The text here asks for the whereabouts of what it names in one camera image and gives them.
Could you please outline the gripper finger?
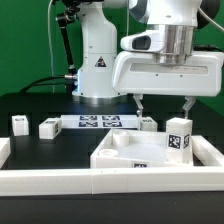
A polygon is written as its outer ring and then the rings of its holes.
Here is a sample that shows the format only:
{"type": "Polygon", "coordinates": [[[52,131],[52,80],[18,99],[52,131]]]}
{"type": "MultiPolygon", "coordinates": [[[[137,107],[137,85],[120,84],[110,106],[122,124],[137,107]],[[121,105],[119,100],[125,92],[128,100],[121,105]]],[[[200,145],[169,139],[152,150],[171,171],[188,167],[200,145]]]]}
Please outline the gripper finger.
{"type": "Polygon", "coordinates": [[[141,117],[142,114],[143,114],[143,109],[144,109],[144,107],[143,107],[143,105],[141,103],[141,100],[143,99],[143,95],[142,94],[134,94],[133,95],[133,99],[134,99],[134,101],[135,101],[135,103],[137,105],[137,115],[139,117],[141,117]]]}
{"type": "Polygon", "coordinates": [[[196,102],[196,98],[194,96],[186,96],[185,100],[186,102],[183,105],[182,109],[184,110],[184,118],[187,119],[189,116],[189,111],[196,102]]]}

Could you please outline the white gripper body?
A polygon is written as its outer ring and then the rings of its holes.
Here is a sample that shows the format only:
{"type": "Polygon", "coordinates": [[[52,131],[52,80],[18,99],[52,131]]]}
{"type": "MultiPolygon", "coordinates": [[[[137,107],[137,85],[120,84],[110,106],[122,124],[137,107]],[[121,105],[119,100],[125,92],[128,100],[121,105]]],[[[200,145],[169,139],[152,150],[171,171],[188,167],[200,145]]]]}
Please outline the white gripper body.
{"type": "Polygon", "coordinates": [[[216,96],[221,90],[224,54],[195,51],[182,65],[162,65],[150,53],[121,52],[112,73],[120,93],[216,96]]]}

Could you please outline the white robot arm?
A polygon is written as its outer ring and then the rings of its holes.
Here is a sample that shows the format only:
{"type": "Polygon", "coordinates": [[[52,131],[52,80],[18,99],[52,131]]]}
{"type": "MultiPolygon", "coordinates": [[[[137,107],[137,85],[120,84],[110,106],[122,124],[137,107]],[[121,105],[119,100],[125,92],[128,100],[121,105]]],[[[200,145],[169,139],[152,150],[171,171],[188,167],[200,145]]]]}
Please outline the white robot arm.
{"type": "Polygon", "coordinates": [[[183,95],[188,111],[197,96],[220,92],[224,53],[194,51],[202,0],[81,0],[83,65],[77,97],[97,102],[132,93],[183,95]],[[104,7],[126,7],[144,32],[117,40],[104,7]]]}

